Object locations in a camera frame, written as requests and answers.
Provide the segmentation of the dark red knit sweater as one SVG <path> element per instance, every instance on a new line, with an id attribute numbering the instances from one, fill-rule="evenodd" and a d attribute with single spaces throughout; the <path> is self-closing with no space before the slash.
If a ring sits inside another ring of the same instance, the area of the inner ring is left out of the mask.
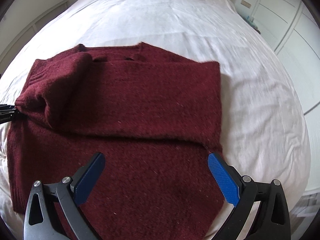
<path id="1" fill-rule="evenodd" d="M 221 153 L 220 66 L 140 43 L 78 45 L 36 60 L 15 106 L 13 209 L 96 152 L 106 166 L 82 210 L 103 239 L 203 239 L 223 206 L 207 158 Z"/>

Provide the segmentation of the white bed sheet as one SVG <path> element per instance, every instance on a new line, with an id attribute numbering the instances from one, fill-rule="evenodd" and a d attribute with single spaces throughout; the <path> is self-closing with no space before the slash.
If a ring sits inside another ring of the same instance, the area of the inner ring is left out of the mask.
<path id="1" fill-rule="evenodd" d="M 303 110 L 282 63 L 230 0 L 78 0 L 13 59 L 1 77 L 1 102 L 15 105 L 36 60 L 47 60 L 78 45 L 131 47 L 140 43 L 199 63 L 218 62 L 219 155 L 255 181 L 279 180 L 292 210 L 310 173 Z M 25 213 L 13 209 L 8 174 L 7 137 L 12 122 L 1 126 L 1 218 L 10 233 L 22 239 Z M 228 214 L 224 198 L 203 239 L 211 238 Z"/>

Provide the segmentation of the wooden nightstand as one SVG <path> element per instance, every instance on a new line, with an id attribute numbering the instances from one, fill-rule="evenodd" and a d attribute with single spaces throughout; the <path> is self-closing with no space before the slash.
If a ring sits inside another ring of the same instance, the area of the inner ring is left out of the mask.
<path id="1" fill-rule="evenodd" d="M 247 16 L 245 20 L 257 33 L 261 34 L 261 31 L 259 30 L 258 26 L 254 23 L 254 18 L 252 16 Z"/>

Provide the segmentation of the white wardrobe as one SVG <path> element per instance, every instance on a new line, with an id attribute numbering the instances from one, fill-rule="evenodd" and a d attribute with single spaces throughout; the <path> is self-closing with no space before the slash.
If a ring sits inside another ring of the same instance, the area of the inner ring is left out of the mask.
<path id="1" fill-rule="evenodd" d="M 262 37 L 288 72 L 309 133 L 311 170 L 306 191 L 319 192 L 319 26 L 302 0 L 242 0 Z"/>

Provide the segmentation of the right wall socket plate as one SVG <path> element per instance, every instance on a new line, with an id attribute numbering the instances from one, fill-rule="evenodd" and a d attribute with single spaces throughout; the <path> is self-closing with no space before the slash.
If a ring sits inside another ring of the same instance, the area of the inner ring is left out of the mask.
<path id="1" fill-rule="evenodd" d="M 245 0 L 242 0 L 241 1 L 241 5 L 243 5 L 243 6 L 245 6 L 245 7 L 247 7 L 247 8 L 251 8 L 251 4 L 250 3 L 248 3 L 248 2 L 246 2 Z"/>

